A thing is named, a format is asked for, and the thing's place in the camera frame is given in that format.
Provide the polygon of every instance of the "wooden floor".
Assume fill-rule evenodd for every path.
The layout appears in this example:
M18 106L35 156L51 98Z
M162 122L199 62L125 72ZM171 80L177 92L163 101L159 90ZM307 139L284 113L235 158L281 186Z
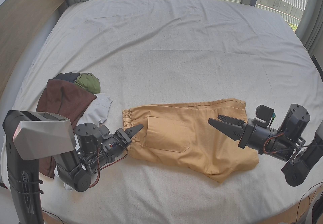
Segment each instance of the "wooden floor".
M316 196L318 193L322 192L323 186L321 186L319 189L315 191L315 193L311 194L310 196L304 198L300 205L299 205L299 211L298 211L298 219L300 216L306 211L310 204L310 200L312 201L313 197ZM293 207L289 208L288 210L282 212L281 214L278 214L276 216L273 216L265 221L259 222L259 224L278 224L280 222L285 223L293 223L296 221L296 214L297 214L297 207L298 204L294 205ZM44 220L47 222L47 224L62 224L61 221L57 221L47 215L46 213L43 213ZM323 218L321 217L317 224L323 224Z

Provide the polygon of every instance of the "mattress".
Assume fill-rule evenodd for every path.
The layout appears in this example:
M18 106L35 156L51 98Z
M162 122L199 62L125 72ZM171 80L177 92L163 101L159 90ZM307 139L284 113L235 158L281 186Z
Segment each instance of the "mattress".
M122 110L146 104L246 101L263 104L278 128L292 103L323 119L323 83L306 49L279 14L217 0L93 0L69 7L38 53L14 104L35 110L48 79L94 73L113 99L105 124L122 127ZM42 207L70 224L256 223L297 203L323 179L322 159L304 183L289 186L284 162L259 156L255 169L222 184L190 169L127 157L95 187L65 191L44 176Z

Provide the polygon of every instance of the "grass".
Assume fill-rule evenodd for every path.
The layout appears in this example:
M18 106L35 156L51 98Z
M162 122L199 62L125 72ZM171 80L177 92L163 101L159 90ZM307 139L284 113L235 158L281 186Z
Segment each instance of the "grass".
M295 32L295 30L297 29L297 25L295 25L293 23L288 23L288 24L292 28L292 30Z

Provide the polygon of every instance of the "tan shorts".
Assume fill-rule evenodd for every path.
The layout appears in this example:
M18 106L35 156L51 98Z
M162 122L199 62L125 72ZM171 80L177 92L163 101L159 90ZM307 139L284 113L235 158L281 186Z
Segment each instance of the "tan shorts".
M137 159L189 167L218 182L233 171L253 169L259 162L256 150L239 148L238 141L207 123L218 114L247 120L245 102L234 98L123 110L123 129L144 126L132 138L129 154Z

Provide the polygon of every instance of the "brown garment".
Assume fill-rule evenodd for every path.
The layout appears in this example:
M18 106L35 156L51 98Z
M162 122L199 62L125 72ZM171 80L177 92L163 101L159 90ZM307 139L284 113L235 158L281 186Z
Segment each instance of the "brown garment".
M46 89L38 101L38 112L59 114L70 119L74 129L79 118L89 104L96 99L92 93L80 88L74 83L64 80L48 80ZM54 178L56 162L54 157L45 157L39 160L39 172Z
M259 162L256 150L239 148L239 141L207 123L218 114L246 121L244 101L143 105L122 114L123 129L144 126L128 148L134 158L189 167L220 183L232 172L251 170Z

